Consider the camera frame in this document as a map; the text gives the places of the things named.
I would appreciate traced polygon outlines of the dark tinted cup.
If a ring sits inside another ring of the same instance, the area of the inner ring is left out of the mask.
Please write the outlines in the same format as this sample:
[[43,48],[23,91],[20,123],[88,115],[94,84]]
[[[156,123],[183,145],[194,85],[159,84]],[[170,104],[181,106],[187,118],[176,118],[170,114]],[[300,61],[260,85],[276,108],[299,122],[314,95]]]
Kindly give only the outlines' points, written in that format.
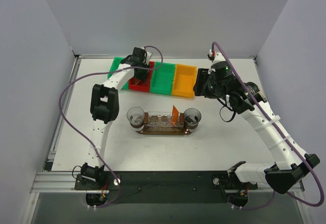
[[195,108],[188,108],[183,113],[185,128],[189,132],[197,129],[199,122],[202,119],[201,113]]

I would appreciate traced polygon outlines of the clear plastic cup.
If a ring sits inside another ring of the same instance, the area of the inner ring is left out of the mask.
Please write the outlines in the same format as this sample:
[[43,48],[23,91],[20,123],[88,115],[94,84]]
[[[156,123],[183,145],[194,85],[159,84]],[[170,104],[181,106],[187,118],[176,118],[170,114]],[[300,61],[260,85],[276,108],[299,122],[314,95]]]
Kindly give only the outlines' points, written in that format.
[[140,132],[144,128],[144,118],[145,112],[140,107],[132,107],[128,110],[127,119],[131,125],[131,127],[136,131]]

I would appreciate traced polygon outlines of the clear rack with brown ends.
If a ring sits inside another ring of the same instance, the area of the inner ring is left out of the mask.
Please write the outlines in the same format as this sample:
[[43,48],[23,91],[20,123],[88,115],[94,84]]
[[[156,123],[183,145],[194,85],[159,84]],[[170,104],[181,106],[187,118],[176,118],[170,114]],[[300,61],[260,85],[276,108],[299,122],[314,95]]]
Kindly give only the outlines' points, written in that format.
[[172,122],[172,112],[149,111],[145,113],[144,125],[149,131],[181,131],[184,128],[184,122],[180,116],[181,114],[178,115],[176,122]]

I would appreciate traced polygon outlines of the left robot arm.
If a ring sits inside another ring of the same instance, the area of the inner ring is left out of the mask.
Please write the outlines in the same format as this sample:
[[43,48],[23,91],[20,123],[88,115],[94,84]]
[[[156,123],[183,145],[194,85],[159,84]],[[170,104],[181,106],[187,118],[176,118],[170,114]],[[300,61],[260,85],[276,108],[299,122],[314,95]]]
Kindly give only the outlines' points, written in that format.
[[80,170],[81,176],[93,189],[99,189],[105,184],[104,174],[105,146],[109,129],[119,113],[119,91],[132,78],[145,80],[150,69],[151,52],[144,47],[133,49],[132,54],[123,58],[118,66],[120,72],[115,72],[102,84],[92,88],[90,113],[93,119],[91,145],[86,162]]

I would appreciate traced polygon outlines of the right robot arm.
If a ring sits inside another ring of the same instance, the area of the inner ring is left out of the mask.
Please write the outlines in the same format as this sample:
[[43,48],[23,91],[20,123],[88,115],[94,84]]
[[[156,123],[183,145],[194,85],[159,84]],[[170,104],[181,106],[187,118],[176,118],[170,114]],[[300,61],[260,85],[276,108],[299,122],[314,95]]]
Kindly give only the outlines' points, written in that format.
[[226,61],[217,62],[209,69],[200,68],[194,93],[217,99],[240,115],[270,151],[272,163],[243,162],[233,168],[239,182],[265,183],[277,193],[285,194],[320,163],[316,154],[308,154],[285,130],[259,86],[253,82],[241,84]]

